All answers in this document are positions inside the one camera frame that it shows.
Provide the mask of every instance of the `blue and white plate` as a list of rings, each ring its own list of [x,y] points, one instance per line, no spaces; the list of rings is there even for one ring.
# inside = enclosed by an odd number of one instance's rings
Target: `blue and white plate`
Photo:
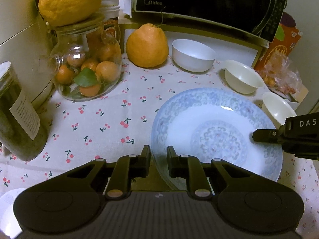
[[[266,114],[233,92],[197,88],[169,99],[158,111],[151,133],[151,151],[162,178],[172,188],[186,189],[184,179],[168,174],[166,148],[210,163],[222,158],[277,181],[282,166],[280,145],[252,140],[256,129],[274,129]]]

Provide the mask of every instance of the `jar lid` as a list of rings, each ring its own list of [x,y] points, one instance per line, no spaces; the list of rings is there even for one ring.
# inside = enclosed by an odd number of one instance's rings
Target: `jar lid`
[[[55,31],[62,35],[79,34],[85,31],[95,29],[102,24],[104,15],[101,13],[93,13],[89,18],[84,21],[77,22],[62,27],[56,27]]]
[[[6,61],[0,64],[0,94],[12,81],[12,67],[11,62]]]

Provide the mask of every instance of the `cherry print tablecloth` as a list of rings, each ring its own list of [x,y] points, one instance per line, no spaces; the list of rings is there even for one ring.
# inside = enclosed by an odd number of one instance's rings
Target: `cherry print tablecloth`
[[[39,109],[49,139],[43,152],[30,162],[0,149],[0,196],[15,188],[27,188],[56,177],[95,158],[117,161],[120,156],[139,154],[150,143],[152,123],[158,109],[174,94],[196,87],[232,91],[220,62],[203,74],[176,67],[171,58],[158,69],[143,69],[122,56],[122,77],[106,96],[87,102],[72,102],[53,91]],[[246,96],[261,107],[264,86]],[[305,212],[297,231],[307,239],[319,238],[318,175],[311,160],[284,153],[279,182],[296,190]]]

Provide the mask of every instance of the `white bowl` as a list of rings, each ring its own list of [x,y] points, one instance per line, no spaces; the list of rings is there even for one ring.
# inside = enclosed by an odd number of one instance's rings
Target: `white bowl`
[[[107,8],[107,7],[100,7],[98,12],[102,13],[104,15],[104,21],[108,20],[108,19],[114,19],[114,18],[118,18],[119,17],[119,9],[115,9],[115,10],[103,10],[103,8]]]
[[[210,47],[190,39],[176,39],[172,44],[175,63],[191,72],[204,72],[213,66],[216,52]]]
[[[262,110],[271,119],[276,128],[284,125],[286,118],[297,115],[283,98],[272,92],[263,94]]]
[[[99,10],[112,11],[119,10],[120,6],[109,6],[109,7],[100,7]]]
[[[264,86],[264,81],[259,74],[240,62],[225,60],[222,62],[222,68],[225,68],[227,83],[236,92],[250,94]]]
[[[118,6],[120,0],[102,0],[100,7]]]

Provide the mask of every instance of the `dark jar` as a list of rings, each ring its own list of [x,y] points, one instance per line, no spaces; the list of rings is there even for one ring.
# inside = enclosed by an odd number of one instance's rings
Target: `dark jar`
[[[0,64],[0,142],[22,161],[38,156],[47,142],[47,131],[9,61]]]

